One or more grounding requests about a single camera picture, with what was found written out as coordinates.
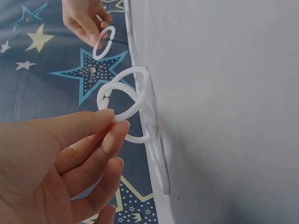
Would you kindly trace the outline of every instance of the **ring clip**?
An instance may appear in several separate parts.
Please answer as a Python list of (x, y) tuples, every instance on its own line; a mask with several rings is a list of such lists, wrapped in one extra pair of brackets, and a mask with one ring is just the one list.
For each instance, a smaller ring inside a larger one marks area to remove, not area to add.
[[(139, 72), (143, 74), (143, 85), (142, 85), (142, 90), (140, 95), (138, 95), (131, 87), (125, 85), (124, 83), (119, 82), (122, 78), (134, 72)], [(109, 104), (108, 97), (111, 95), (113, 89), (121, 90), (127, 93), (135, 101), (135, 103), (125, 112), (115, 115), (113, 122), (116, 123), (116, 122), (127, 120), (128, 118), (132, 117), (135, 113), (137, 113), (145, 104), (149, 81), (150, 81), (150, 73), (146, 68), (133, 67), (122, 71), (117, 76), (115, 76), (109, 83), (102, 85), (102, 87), (99, 89), (97, 95), (98, 109), (102, 110), (108, 107)], [(133, 143), (145, 143), (150, 141), (150, 135), (149, 133), (146, 133), (145, 136), (135, 137), (127, 134), (126, 140)]]
[[(140, 95), (137, 94), (137, 92), (135, 92), (131, 87), (119, 82), (122, 78), (134, 72), (143, 74), (143, 83)], [(117, 89), (127, 93), (135, 101), (135, 103), (125, 112), (115, 115), (113, 122), (124, 121), (133, 116), (138, 111), (147, 115), (147, 122), (145, 124), (145, 136), (135, 137), (127, 134), (125, 139), (133, 143), (148, 143), (148, 149), (156, 170), (156, 175), (158, 177), (161, 189), (163, 190), (163, 193), (165, 195), (169, 195), (170, 184), (166, 168), (166, 161), (164, 160), (162, 146), (159, 143), (160, 141), (158, 139), (158, 133), (156, 131), (157, 120), (155, 119), (154, 112), (148, 107), (148, 105), (145, 104), (149, 85), (150, 73), (146, 68), (128, 68), (115, 76), (109, 83), (102, 85), (102, 87), (98, 91), (97, 105), (99, 110), (106, 109), (109, 104), (109, 97), (112, 90)]]
[[(104, 49), (104, 51), (100, 54), (100, 55), (97, 55), (97, 50), (98, 50), (98, 47), (99, 47), (99, 44), (100, 44), (100, 41), (103, 37), (103, 35), (108, 31), (108, 30), (111, 30), (111, 35), (109, 37), (109, 41), (107, 43), (107, 46), (106, 48)], [(110, 50), (111, 48), (111, 45), (112, 45), (112, 40), (114, 39), (114, 36), (115, 36), (115, 27), (114, 26), (109, 26), (109, 27), (106, 27), (105, 29), (102, 30), (102, 32), (100, 33), (100, 37), (99, 37), (99, 40), (98, 42), (95, 44), (95, 46), (93, 47), (93, 58), (95, 60), (100, 60), (102, 58), (104, 58), (106, 56), (106, 54), (108, 53), (108, 51)]]

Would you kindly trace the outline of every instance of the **hand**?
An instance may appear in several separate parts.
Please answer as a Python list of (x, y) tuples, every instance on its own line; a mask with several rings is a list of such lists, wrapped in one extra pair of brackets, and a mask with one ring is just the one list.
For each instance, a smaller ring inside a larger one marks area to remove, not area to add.
[(73, 224), (100, 213), (97, 224), (113, 224), (107, 204), (120, 184), (123, 160), (115, 157), (129, 128), (111, 124), (113, 117), (101, 110), (0, 124), (1, 223)]
[(66, 27), (92, 47), (98, 41), (100, 32), (112, 21), (112, 16), (107, 14), (100, 0), (62, 0), (62, 9)]

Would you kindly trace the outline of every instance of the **blue fabric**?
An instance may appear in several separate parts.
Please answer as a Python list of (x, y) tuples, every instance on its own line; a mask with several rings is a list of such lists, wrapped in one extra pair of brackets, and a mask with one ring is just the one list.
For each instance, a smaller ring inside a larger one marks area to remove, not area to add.
[[(95, 61), (92, 47), (64, 26), (60, 0), (0, 1), (0, 122), (97, 110), (99, 88), (131, 67), (122, 0), (103, 4), (113, 16), (116, 36), (107, 56)], [(36, 44), (39, 38), (49, 40), (41, 46)], [(122, 82), (135, 85), (133, 75)], [(132, 104), (126, 94), (113, 91), (109, 107), (120, 113)], [(130, 134), (141, 136), (139, 115), (129, 121)], [(115, 223), (156, 224), (144, 145), (125, 142), (119, 156), (125, 167), (118, 201), (115, 197), (111, 202), (118, 210)]]

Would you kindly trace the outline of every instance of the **white plastic ring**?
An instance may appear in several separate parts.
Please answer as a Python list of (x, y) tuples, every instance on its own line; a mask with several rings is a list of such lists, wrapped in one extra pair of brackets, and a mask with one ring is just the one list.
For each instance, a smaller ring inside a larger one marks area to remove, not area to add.
[[(104, 51), (100, 54), (100, 55), (97, 55), (97, 50), (98, 50), (98, 47), (99, 47), (99, 44), (100, 44), (100, 41), (103, 37), (103, 35), (108, 31), (108, 30), (111, 30), (111, 35), (109, 37), (109, 41), (107, 43), (107, 46), (106, 48), (104, 49)], [(112, 45), (112, 40), (114, 39), (114, 36), (115, 36), (115, 27), (114, 26), (109, 26), (109, 27), (106, 27), (105, 29), (102, 30), (102, 32), (100, 33), (100, 38), (98, 40), (98, 42), (95, 44), (95, 46), (93, 47), (93, 58), (95, 60), (100, 60), (102, 58), (104, 58), (106, 56), (106, 54), (108, 53), (108, 51), (110, 50), (111, 48), (111, 45)]]
[[(122, 78), (125, 76), (133, 73), (133, 72), (140, 72), (143, 74), (143, 85), (140, 95), (138, 95), (131, 87), (125, 85), (124, 83), (120, 83)], [(141, 107), (145, 104), (145, 99), (147, 96), (147, 90), (149, 86), (150, 81), (150, 73), (146, 68), (143, 67), (133, 67), (128, 68), (121, 73), (119, 73), (117, 76), (114, 77), (114, 79), (111, 80), (110, 83), (104, 84), (98, 91), (97, 95), (97, 105), (98, 109), (106, 109), (109, 104), (109, 96), (111, 95), (111, 92), (113, 89), (121, 90), (125, 93), (127, 93), (134, 101), (135, 103), (133, 106), (131, 106), (128, 110), (121, 114), (117, 114), (114, 116), (113, 122), (120, 122), (127, 120), (128, 118), (132, 117), (135, 113), (137, 113)], [(148, 133), (146, 133), (145, 136), (142, 137), (135, 137), (131, 135), (126, 136), (126, 140), (133, 142), (133, 143), (145, 143), (150, 141), (150, 136)]]
[(149, 143), (149, 151), (155, 166), (156, 175), (159, 180), (159, 184), (165, 195), (170, 194), (170, 183), (168, 178), (168, 172), (166, 168), (166, 162), (162, 152), (162, 146), (159, 144), (158, 133), (155, 131), (157, 126), (152, 123), (146, 123), (145, 127), (149, 133), (151, 143)]

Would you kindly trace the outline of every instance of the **yellow star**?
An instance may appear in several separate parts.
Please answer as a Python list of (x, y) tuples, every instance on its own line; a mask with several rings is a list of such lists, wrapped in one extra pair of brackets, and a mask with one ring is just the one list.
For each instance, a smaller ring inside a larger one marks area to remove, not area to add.
[(41, 25), (35, 34), (28, 33), (28, 36), (30, 36), (33, 42), (30, 47), (26, 49), (26, 51), (36, 48), (38, 52), (41, 52), (44, 44), (54, 37), (53, 35), (43, 34), (44, 25), (45, 24)]

